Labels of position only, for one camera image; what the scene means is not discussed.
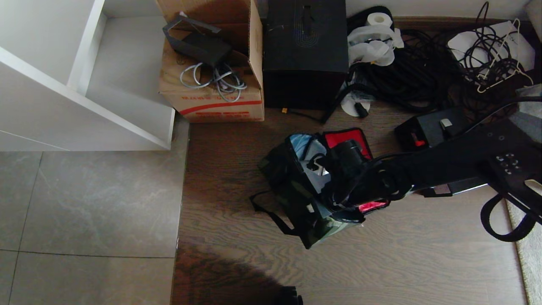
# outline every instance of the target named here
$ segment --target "bag strap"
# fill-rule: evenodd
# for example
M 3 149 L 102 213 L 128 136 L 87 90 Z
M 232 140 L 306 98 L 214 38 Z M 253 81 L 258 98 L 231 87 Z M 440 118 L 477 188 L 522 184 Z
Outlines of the bag strap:
M 263 207 L 261 207 L 260 205 L 256 204 L 254 202 L 254 199 L 256 197 L 258 197 L 259 195 L 261 194 L 265 194 L 265 193 L 269 193 L 271 192 L 270 190 L 265 190 L 263 192 L 259 192 L 259 193 L 256 193 L 252 196 L 249 197 L 250 199 L 250 202 L 252 203 L 252 206 L 254 207 L 254 210 L 256 212 L 263 212 L 263 213 L 266 213 L 267 215 L 269 215 L 269 217 L 271 217 L 271 219 L 275 222 L 275 224 L 277 225 L 277 227 L 279 227 L 280 231 L 282 231 L 282 233 L 286 234 L 286 235 L 291 235 L 291 236 L 299 236 L 295 229 L 292 229 L 290 228 L 285 222 L 284 220 L 282 220 L 277 214 L 273 213 L 273 212 L 270 212 L 266 209 L 264 209 Z
M 491 224 L 489 223 L 489 217 L 491 216 L 491 212 L 493 211 L 493 208 L 503 199 L 504 197 L 501 194 L 497 194 L 495 197 L 491 198 L 486 204 L 484 204 L 482 211 L 480 211 L 480 219 L 482 220 L 483 228 L 486 229 L 486 231 L 493 236 L 494 238 L 501 240 L 503 242 L 517 242 L 524 237 L 526 237 L 534 228 L 534 225 L 536 224 L 536 221 L 529 217 L 529 215 L 525 215 L 523 217 L 523 220 L 519 223 L 519 225 L 513 229 L 508 234 L 497 234 L 493 228 L 491 227 Z

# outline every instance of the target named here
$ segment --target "camouflage bag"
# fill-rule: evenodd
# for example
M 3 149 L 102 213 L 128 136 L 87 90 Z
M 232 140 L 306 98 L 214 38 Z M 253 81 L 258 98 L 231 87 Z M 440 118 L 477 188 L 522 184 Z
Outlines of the camouflage bag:
M 272 149 L 258 164 L 258 168 L 269 182 L 293 228 L 290 228 L 275 213 L 255 203 L 257 196 L 268 191 L 250 197 L 254 209 L 267 213 L 284 234 L 300 237 L 307 249 L 345 228 L 361 224 L 365 220 L 364 215 L 389 204 L 384 202 L 374 205 L 372 203 L 369 209 L 335 213 L 330 212 L 323 204 L 321 191 L 330 181 L 330 175 L 319 175 L 308 170 L 306 164 L 316 155 L 325 156 L 330 145 L 336 144 L 331 142 L 337 142 L 337 140 L 342 142 L 351 138 L 348 134 L 351 136 L 359 134 L 356 141 L 362 141 L 364 156 L 372 158 L 361 129 L 349 129 L 323 135 L 290 135 L 284 143 Z

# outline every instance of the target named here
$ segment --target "black storage box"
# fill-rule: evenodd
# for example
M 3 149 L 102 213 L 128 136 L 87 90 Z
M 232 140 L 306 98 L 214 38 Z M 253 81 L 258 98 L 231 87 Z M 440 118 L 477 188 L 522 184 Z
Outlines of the black storage box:
M 451 125 L 444 128 L 441 124 L 443 119 L 447 119 Z M 412 117 L 395 128 L 395 135 L 404 151 L 419 151 L 439 145 L 467 126 L 469 121 L 463 109 L 455 107 Z M 485 183 L 475 177 L 424 189 L 421 194 L 424 197 L 448 197 L 483 185 Z
M 348 74 L 345 0 L 269 0 L 266 107 L 327 110 Z

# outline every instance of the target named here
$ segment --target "cardboard box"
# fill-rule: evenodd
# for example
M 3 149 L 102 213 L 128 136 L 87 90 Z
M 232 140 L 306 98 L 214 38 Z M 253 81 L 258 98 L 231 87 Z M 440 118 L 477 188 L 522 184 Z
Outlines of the cardboard box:
M 234 70 L 247 84 L 239 100 L 233 103 L 224 101 L 213 84 L 199 89 L 185 87 L 180 82 L 180 73 L 197 62 L 193 58 L 177 54 L 165 41 L 159 80 L 160 94 L 191 123 L 263 121 L 262 24 L 255 2 L 253 0 L 157 0 L 157 2 L 167 21 L 182 11 L 189 18 L 221 28 L 218 35 L 231 43 L 235 50 L 229 60 L 236 66 Z M 190 29 L 181 23 L 170 33 L 180 38 Z M 196 77 L 208 80 L 208 74 L 210 71 L 202 70 L 198 71 Z M 193 83 L 192 73 L 185 73 L 183 80 Z M 226 97 L 235 99 L 237 94 L 228 94 Z

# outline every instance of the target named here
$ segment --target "black plug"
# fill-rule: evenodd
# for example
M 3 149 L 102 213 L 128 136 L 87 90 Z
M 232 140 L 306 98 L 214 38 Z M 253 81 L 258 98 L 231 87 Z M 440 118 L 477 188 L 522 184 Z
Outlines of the black plug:
M 365 107 L 361 103 L 355 103 L 354 108 L 356 109 L 356 112 L 358 113 L 360 118 L 364 118 L 369 115 Z

